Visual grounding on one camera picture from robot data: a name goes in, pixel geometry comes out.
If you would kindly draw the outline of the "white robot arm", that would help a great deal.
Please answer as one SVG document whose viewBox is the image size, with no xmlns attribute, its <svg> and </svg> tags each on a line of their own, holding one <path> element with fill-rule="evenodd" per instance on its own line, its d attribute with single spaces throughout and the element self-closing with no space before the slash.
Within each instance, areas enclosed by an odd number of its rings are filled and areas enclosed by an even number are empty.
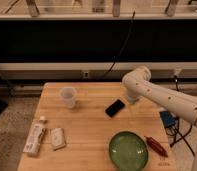
<svg viewBox="0 0 197 171">
<path fill-rule="evenodd" d="M 197 128 L 197 97 L 158 86 L 150 79 L 151 72 L 146 66 L 125 74 L 122 84 L 127 99 L 135 102 L 141 96 L 148 98 Z M 197 148 L 191 171 L 197 171 Z"/>
</svg>

